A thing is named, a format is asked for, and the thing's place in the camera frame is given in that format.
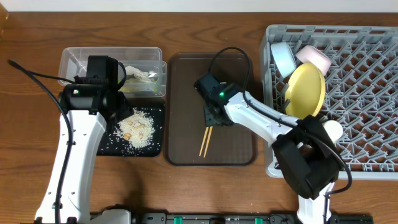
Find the wooden chopstick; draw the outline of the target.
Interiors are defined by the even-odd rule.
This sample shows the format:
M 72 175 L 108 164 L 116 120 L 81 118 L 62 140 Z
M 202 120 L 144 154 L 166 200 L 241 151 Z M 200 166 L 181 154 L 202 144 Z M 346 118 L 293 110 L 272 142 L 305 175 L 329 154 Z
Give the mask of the wooden chopstick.
M 213 131 L 213 127 L 212 127 L 212 126 L 209 126 L 208 135 L 207 135 L 207 138 L 206 138 L 206 141 L 205 141 L 205 145 L 204 145 L 203 157 L 206 157 L 206 155 L 207 155 L 208 146 L 209 146 L 209 144 L 210 144 L 210 139 L 211 139 L 212 131 Z
M 202 139 L 202 143 L 201 143 L 201 148 L 200 148 L 199 156 L 201 156 L 201 154 L 202 154 L 202 152 L 203 152 L 203 148 L 204 148 L 205 141 L 206 141 L 206 138 L 207 138 L 207 135 L 208 135 L 208 131 L 209 131 L 209 127 L 207 126 L 207 127 L 205 128 L 205 133 L 204 133 L 204 135 L 203 135 L 203 139 Z

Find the green snack wrapper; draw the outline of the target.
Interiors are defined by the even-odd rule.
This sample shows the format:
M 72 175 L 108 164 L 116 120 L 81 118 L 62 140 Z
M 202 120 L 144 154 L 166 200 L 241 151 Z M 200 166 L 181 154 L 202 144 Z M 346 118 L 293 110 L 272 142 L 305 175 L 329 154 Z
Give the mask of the green snack wrapper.
M 121 91 L 125 93 L 142 93 L 142 92 L 153 92 L 158 93 L 161 91 L 161 87 L 156 82 L 141 82 L 137 79 L 128 79 L 125 84 L 121 87 Z

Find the rice and nut leftovers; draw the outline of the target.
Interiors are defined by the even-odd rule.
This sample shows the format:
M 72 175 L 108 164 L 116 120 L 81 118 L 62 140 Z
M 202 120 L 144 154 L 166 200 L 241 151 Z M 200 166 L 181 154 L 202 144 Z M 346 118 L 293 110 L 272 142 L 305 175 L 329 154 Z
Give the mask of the rice and nut leftovers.
M 162 108 L 133 108 L 134 114 L 117 122 L 105 139 L 110 156 L 154 157 L 160 153 L 164 130 Z

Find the white tissue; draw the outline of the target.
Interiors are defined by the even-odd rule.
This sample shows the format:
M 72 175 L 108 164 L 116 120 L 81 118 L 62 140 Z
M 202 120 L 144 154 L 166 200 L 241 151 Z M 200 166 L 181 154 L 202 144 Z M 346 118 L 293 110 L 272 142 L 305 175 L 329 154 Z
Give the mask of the white tissue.
M 153 83 L 157 81 L 157 73 L 153 71 L 144 72 L 133 66 L 126 66 L 125 70 L 127 74 L 127 82 Z

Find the light blue bowl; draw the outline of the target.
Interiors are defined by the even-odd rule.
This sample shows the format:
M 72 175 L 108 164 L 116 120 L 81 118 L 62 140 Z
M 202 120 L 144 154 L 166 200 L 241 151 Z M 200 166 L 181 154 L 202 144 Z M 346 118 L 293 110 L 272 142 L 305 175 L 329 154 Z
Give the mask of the light blue bowl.
M 283 78 L 291 75 L 296 69 L 294 55 L 288 43 L 279 42 L 271 45 L 271 54 Z

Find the yellow plate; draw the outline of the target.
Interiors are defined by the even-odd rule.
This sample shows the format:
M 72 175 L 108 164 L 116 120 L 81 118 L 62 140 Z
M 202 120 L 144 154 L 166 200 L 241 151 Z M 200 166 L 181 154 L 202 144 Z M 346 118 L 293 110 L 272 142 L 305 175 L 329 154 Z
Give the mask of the yellow plate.
M 322 72 L 312 63 L 301 64 L 291 74 L 285 91 L 285 112 L 289 116 L 304 119 L 316 116 L 325 99 L 326 83 Z

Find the white bowl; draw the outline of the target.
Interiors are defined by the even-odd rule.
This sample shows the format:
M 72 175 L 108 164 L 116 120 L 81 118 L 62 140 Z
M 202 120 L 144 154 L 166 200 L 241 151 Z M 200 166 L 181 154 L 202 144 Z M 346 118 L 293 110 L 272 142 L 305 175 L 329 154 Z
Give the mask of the white bowl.
M 306 45 L 304 48 L 299 50 L 295 56 L 302 63 L 314 64 L 314 66 L 316 66 L 324 76 L 327 74 L 328 69 L 331 66 L 331 59 L 312 45 Z

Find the white cup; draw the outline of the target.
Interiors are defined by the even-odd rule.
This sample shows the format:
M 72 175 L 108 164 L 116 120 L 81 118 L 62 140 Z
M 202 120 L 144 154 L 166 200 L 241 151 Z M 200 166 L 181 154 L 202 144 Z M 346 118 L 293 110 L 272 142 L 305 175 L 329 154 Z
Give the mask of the white cup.
M 325 131 L 333 143 L 337 143 L 343 135 L 342 125 L 334 120 L 325 121 L 323 124 Z

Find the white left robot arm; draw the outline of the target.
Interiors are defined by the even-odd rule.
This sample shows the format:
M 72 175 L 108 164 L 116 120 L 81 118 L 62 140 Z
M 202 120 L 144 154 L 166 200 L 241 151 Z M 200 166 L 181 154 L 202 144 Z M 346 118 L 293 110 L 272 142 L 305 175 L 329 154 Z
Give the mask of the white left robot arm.
M 90 215 L 95 160 L 106 128 L 131 109 L 124 94 L 105 85 L 68 84 L 57 102 L 60 138 L 45 197 L 35 223 L 131 223 L 129 209 L 115 205 Z

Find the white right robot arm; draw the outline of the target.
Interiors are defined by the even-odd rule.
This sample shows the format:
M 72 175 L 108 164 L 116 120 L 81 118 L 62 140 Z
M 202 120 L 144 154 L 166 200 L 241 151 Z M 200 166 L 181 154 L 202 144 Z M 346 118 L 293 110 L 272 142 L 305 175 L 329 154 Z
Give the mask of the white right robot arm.
M 321 122 L 279 113 L 234 83 L 196 83 L 195 89 L 214 120 L 240 124 L 271 144 L 285 181 L 299 196 L 298 219 L 328 223 L 330 194 L 342 166 Z

